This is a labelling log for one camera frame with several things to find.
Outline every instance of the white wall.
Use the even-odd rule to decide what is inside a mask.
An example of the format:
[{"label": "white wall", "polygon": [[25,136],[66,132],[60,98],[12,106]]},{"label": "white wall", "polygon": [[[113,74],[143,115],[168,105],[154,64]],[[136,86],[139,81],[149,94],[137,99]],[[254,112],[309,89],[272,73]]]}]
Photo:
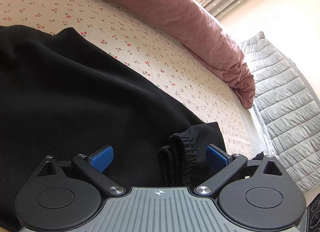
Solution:
[{"label": "white wall", "polygon": [[220,22],[237,41],[263,31],[320,97],[320,0],[244,0]]}]

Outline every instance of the crosshair symbol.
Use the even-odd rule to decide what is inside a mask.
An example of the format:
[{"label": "crosshair symbol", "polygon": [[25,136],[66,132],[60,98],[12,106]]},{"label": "crosshair symbol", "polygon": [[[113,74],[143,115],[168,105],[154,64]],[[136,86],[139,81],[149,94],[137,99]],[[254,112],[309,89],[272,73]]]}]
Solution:
[{"label": "crosshair symbol", "polygon": [[157,195],[162,195],[163,193],[165,193],[165,192],[163,192],[162,190],[157,190],[156,192],[153,192],[153,193],[156,193]]}]

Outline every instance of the triangular cutout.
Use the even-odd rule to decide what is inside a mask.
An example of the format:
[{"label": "triangular cutout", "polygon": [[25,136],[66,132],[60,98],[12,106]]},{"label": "triangular cutout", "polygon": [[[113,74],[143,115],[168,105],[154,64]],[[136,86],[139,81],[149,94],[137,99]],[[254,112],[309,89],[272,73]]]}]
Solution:
[{"label": "triangular cutout", "polygon": [[56,170],[54,169],[51,162],[47,161],[39,171],[37,176],[47,176],[47,175],[53,175],[56,174]]},{"label": "triangular cutout", "polygon": [[263,171],[264,174],[281,176],[282,173],[274,161],[269,161]]}]

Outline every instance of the blue gripper pad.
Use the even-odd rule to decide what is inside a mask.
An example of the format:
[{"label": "blue gripper pad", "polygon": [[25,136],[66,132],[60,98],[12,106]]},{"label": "blue gripper pad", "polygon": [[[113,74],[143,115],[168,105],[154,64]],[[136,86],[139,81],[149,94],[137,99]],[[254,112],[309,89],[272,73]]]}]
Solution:
[{"label": "blue gripper pad", "polygon": [[88,157],[88,163],[98,171],[103,172],[113,161],[113,148],[103,147]]},{"label": "blue gripper pad", "polygon": [[216,172],[222,170],[225,166],[228,165],[228,159],[210,146],[207,146],[205,156],[207,158],[207,162]]}]

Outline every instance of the pink blanket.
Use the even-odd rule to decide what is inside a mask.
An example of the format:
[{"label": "pink blanket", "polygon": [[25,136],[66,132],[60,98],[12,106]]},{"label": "pink blanket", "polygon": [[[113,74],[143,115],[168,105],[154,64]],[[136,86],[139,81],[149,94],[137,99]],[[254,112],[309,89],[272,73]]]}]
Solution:
[{"label": "pink blanket", "polygon": [[255,83],[238,44],[195,0],[112,0],[180,41],[204,66],[226,82],[244,108]]}]

